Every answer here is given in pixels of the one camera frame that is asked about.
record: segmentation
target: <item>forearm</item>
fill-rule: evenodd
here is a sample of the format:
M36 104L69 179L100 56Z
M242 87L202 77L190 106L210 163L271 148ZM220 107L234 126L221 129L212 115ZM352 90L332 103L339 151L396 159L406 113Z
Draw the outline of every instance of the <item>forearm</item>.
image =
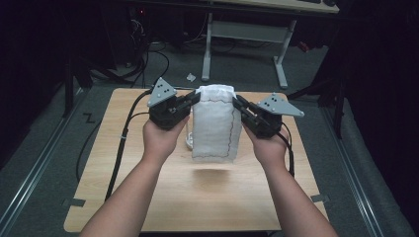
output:
M270 166L264 167L264 170L286 236L337 236L287 169Z
M81 236L138 236L161 169L144 160L89 220Z

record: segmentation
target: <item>hand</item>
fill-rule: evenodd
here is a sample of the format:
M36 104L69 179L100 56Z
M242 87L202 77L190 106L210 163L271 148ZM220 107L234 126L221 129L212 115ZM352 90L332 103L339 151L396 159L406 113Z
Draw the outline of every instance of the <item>hand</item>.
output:
M257 138L245 124L243 127L252 140L255 156L264 169L273 166L287 169L285 163L287 146L280 137L274 135L271 138ZM289 135L284 129L281 129L280 133L284 138L289 139Z
M178 136L188 119L189 117L184 118L170 130L161 129L153 121L148 120L142 129L144 137L142 159L150 159L151 162L163 166L167 157L175 150Z

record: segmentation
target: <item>person's left arm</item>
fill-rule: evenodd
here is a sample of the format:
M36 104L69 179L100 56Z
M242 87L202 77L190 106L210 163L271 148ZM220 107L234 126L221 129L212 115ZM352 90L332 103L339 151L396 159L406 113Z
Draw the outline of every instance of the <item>person's left arm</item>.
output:
M160 170L174 151L188 118L171 130L149 120L143 127L144 153L109 199L93 215L80 236L138 236L144 223Z

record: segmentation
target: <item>person's left hand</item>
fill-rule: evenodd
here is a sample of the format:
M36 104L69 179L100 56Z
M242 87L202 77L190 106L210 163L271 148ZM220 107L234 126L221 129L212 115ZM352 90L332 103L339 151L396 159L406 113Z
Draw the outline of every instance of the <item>person's left hand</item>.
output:
M162 166L175 150L178 136L188 119L189 117L184 118L170 130L161 129L153 121L148 120L142 128L144 138L142 159L149 159L150 162Z

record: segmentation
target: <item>white towel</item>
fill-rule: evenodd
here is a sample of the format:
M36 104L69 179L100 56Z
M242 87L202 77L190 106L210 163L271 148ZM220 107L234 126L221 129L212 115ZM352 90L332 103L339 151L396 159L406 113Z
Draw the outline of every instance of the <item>white towel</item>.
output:
M201 100L194 105L192 158L202 162L233 162L241 132L241 114L233 107L234 88L202 86Z

